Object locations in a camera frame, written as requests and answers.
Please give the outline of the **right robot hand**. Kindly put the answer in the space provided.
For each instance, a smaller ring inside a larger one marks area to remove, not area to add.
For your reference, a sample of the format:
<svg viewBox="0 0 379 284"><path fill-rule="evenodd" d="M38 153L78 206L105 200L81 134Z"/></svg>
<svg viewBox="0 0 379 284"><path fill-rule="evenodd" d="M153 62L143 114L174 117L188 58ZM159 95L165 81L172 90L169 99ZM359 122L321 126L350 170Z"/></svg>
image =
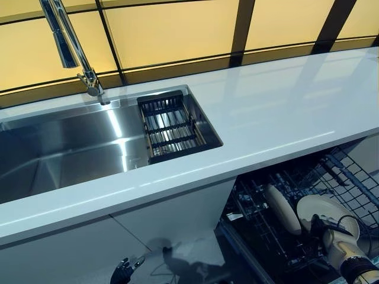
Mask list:
<svg viewBox="0 0 379 284"><path fill-rule="evenodd" d="M311 218L310 234L318 240L319 246L322 248L323 254L326 254L326 248L323 242L323 235L327 229L327 225L320 219L320 217L317 214L314 214Z"/></svg>

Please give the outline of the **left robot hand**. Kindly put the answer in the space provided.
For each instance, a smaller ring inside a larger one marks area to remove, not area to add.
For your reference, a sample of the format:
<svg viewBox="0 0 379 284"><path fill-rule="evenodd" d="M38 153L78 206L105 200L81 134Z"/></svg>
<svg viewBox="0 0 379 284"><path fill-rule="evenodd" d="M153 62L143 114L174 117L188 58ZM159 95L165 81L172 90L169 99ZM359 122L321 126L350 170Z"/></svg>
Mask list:
<svg viewBox="0 0 379 284"><path fill-rule="evenodd" d="M136 261L130 262L126 257L115 268L110 284L125 284L129 283L132 274L144 263L145 257L139 257Z"/></svg>

